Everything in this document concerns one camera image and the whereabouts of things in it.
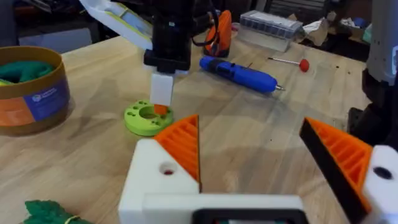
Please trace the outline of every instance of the yellow string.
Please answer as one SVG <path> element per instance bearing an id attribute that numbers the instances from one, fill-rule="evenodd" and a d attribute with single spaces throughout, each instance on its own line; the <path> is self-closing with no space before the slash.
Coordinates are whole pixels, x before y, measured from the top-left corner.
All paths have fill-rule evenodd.
<path id="1" fill-rule="evenodd" d="M 72 221 L 74 221 L 74 220 L 76 220 L 76 219 L 79 219 L 79 218 L 80 218 L 80 217 L 79 217 L 78 215 L 74 215 L 74 216 L 68 218 L 68 219 L 65 221 L 64 224 L 69 224 L 70 222 L 72 222 Z"/>

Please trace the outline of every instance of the blue label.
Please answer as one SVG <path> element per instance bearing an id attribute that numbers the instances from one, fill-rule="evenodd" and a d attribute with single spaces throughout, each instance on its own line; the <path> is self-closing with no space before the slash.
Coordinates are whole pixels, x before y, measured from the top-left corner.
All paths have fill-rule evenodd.
<path id="1" fill-rule="evenodd" d="M 35 94 L 24 96 L 25 102 L 36 121 L 55 114 L 69 102 L 69 89 L 66 80 Z"/>

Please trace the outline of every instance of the blue cordless screwdriver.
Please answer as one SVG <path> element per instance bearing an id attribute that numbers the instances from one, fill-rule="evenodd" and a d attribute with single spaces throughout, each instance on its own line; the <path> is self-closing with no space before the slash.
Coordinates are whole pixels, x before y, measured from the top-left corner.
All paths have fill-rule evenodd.
<path id="1" fill-rule="evenodd" d="M 217 74 L 261 93 L 285 90 L 278 85 L 275 78 L 267 73 L 235 65 L 234 63 L 226 62 L 218 58 L 204 56 L 200 60 L 200 66 L 208 72 Z"/>

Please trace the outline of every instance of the round container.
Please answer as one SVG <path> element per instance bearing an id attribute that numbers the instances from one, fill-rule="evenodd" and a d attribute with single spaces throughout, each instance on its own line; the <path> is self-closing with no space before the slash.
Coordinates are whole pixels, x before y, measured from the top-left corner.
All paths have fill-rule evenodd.
<path id="1" fill-rule="evenodd" d="M 42 47 L 0 48 L 0 65 L 24 60 L 47 62 L 54 71 L 29 82 L 0 85 L 0 134 L 37 133 L 67 117 L 70 94 L 61 55 Z"/>

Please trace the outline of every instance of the green disc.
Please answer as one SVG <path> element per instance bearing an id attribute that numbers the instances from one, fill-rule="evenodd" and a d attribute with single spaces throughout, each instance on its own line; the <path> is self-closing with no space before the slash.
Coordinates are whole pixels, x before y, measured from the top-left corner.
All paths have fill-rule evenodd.
<path id="1" fill-rule="evenodd" d="M 173 111 L 168 108 L 166 115 L 155 114 L 153 104 L 140 100 L 125 110 L 124 122 L 134 134 L 155 136 L 173 123 Z"/>

